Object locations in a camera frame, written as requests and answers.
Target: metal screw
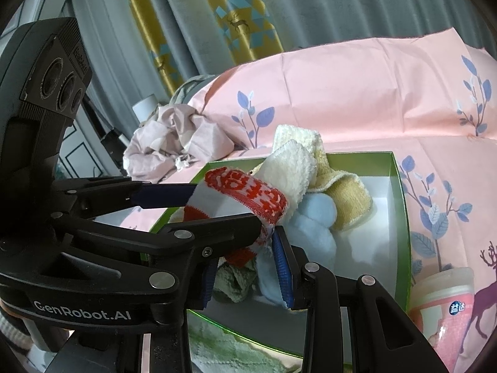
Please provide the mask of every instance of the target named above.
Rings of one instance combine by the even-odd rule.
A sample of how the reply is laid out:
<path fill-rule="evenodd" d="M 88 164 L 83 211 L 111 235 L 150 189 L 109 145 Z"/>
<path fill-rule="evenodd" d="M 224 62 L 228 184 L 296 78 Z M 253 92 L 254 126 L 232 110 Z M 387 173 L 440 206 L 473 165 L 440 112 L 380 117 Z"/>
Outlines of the metal screw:
<path fill-rule="evenodd" d="M 176 230 L 175 231 L 175 237 L 176 238 L 180 238 L 182 240 L 186 239 L 186 238 L 191 238 L 193 234 L 190 233 L 189 231 L 187 230 Z"/>
<path fill-rule="evenodd" d="M 10 249 L 10 243 L 7 240 L 1 240 L 0 241 L 0 250 L 3 252 L 7 252 Z"/>
<path fill-rule="evenodd" d="M 315 262 L 307 262 L 304 268 L 307 272 L 317 272 L 319 270 L 319 265 Z"/>
<path fill-rule="evenodd" d="M 376 279 L 373 278 L 373 276 L 369 276 L 369 275 L 362 276 L 361 280 L 362 280 L 362 283 L 364 283 L 367 286 L 372 286 L 376 283 Z"/>
<path fill-rule="evenodd" d="M 155 272 L 148 278 L 150 285 L 155 289 L 169 289 L 175 285 L 175 277 L 167 272 Z"/>
<path fill-rule="evenodd" d="M 210 248 L 209 246 L 206 246 L 204 248 L 204 250 L 202 251 L 202 256 L 204 258 L 207 258 L 208 256 L 211 256 L 212 255 L 212 248 Z"/>

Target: crumpled pink cloth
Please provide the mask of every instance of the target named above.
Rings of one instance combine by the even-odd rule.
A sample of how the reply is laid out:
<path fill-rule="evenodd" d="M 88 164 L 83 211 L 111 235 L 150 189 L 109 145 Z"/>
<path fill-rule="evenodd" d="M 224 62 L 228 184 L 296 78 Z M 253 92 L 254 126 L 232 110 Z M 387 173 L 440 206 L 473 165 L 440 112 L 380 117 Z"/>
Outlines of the crumpled pink cloth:
<path fill-rule="evenodd" d="M 189 105 L 160 106 L 133 135 L 124 167 L 133 180 L 158 183 L 173 168 L 207 163 L 231 153 L 234 143 L 217 123 Z"/>

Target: pillow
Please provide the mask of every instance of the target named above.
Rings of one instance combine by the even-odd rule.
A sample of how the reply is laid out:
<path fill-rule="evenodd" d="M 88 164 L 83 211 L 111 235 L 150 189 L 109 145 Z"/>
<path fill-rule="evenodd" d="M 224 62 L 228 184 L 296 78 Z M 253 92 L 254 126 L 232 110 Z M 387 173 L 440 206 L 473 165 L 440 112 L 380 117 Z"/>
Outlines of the pillow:
<path fill-rule="evenodd" d="M 486 77 L 497 63 L 487 53 L 473 54 L 480 72 L 454 29 L 422 38 L 325 44 L 231 69 L 190 104 L 248 149 L 270 146 L 278 124 L 317 130 L 325 142 L 493 137 Z M 486 76 L 481 91 L 480 73 Z"/>

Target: pink bedsheet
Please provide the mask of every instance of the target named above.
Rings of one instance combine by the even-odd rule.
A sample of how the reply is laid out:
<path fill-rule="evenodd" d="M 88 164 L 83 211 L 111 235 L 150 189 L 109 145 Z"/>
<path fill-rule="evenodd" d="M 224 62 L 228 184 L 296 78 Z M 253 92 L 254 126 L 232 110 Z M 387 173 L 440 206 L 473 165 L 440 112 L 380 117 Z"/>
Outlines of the pink bedsheet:
<path fill-rule="evenodd" d="M 205 105 L 190 104 L 247 147 L 267 155 L 278 124 L 318 130 L 327 152 L 394 152 L 403 178 L 413 283 L 470 266 L 476 300 L 456 372 L 495 327 L 497 304 L 497 62 L 454 29 L 423 38 L 365 39 L 283 53 L 240 66 Z M 188 182 L 201 163 L 167 182 Z M 133 212 L 147 231 L 163 209 Z"/>

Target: deer print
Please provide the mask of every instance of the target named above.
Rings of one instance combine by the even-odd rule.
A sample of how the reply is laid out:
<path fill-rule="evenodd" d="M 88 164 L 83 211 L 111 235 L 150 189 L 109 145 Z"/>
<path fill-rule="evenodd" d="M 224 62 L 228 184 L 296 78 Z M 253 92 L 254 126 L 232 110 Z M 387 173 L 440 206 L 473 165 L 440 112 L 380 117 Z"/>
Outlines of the deer print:
<path fill-rule="evenodd" d="M 475 303 L 473 305 L 473 315 L 471 316 L 471 321 L 468 324 L 468 328 L 466 330 L 466 334 L 468 333 L 469 327 L 476 320 L 476 331 L 483 339 L 488 339 L 488 335 L 485 334 L 481 330 L 480 322 L 483 317 L 483 313 L 487 310 L 490 310 L 494 305 L 497 304 L 497 249 L 494 244 L 490 241 L 490 246 L 488 249 L 489 258 L 487 260 L 485 257 L 485 251 L 481 251 L 480 258 L 486 263 L 489 268 L 495 270 L 495 282 L 490 286 L 481 289 L 479 292 L 475 294 Z"/>
<path fill-rule="evenodd" d="M 247 21 L 241 20 L 238 18 L 238 15 L 236 13 L 233 13 L 232 18 L 230 19 L 229 17 L 227 18 L 229 24 L 238 32 L 240 33 L 241 31 L 241 26 L 245 26 L 245 28 L 248 30 L 248 33 L 250 33 L 250 27 L 247 24 Z"/>
<path fill-rule="evenodd" d="M 158 66 L 157 66 L 157 70 L 159 72 L 163 71 L 164 74 L 167 74 L 167 63 L 168 61 L 166 59 L 164 60 L 161 60 L 159 63 L 158 63 Z"/>

